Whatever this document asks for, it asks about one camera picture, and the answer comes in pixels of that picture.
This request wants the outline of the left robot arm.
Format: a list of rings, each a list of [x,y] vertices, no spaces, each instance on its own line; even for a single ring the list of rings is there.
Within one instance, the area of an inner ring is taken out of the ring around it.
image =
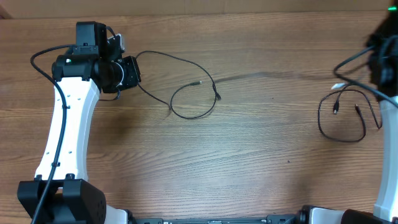
[[[64,46],[47,78],[55,88],[49,138],[34,179],[19,183],[20,203],[33,223],[134,223],[89,183],[86,160],[100,94],[138,86],[137,60],[124,55],[123,37],[109,26],[78,22],[76,42]]]

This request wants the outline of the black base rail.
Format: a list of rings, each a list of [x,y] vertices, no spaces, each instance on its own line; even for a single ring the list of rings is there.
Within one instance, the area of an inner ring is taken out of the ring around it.
[[[190,218],[164,220],[161,218],[133,218],[132,224],[291,224],[296,223],[294,214],[268,215],[260,218]]]

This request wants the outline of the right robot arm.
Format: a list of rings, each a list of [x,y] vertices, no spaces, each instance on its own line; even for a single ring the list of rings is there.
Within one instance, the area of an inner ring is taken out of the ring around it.
[[[371,71],[371,88],[339,73],[347,63],[369,53],[367,65]],[[397,1],[388,8],[387,17],[369,36],[366,47],[339,63],[333,74],[346,85],[335,91],[340,96],[345,91],[371,92],[379,103],[381,117],[375,120],[384,130],[382,177],[373,212],[347,209],[334,210],[305,205],[287,223],[397,223]]]

